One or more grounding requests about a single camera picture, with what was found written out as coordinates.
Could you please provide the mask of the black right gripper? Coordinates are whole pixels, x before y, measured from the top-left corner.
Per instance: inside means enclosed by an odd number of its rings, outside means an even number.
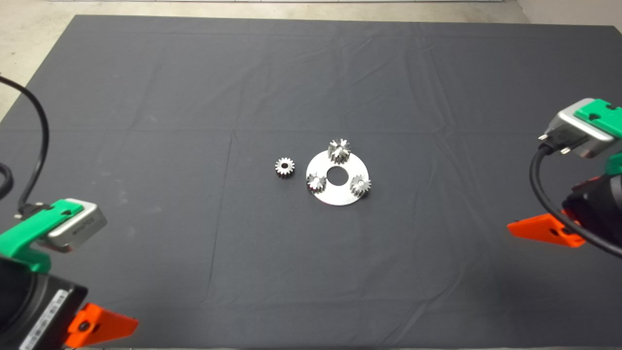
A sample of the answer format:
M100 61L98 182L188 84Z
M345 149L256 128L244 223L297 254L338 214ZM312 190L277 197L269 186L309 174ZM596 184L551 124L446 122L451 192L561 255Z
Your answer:
M562 206L583 228L609 243L621 246L621 175L601 175L573 186ZM584 238L572 233L551 213L511 222L507 224L507 229L513 236L531 241L570 248L585 244Z

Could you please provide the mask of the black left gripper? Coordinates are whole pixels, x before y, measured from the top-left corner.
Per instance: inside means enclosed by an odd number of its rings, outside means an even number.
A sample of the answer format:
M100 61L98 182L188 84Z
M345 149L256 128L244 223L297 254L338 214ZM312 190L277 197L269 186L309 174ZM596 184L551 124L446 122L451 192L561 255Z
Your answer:
M18 350L62 350L129 337L138 320L93 303L87 289L59 277L34 273L17 316Z

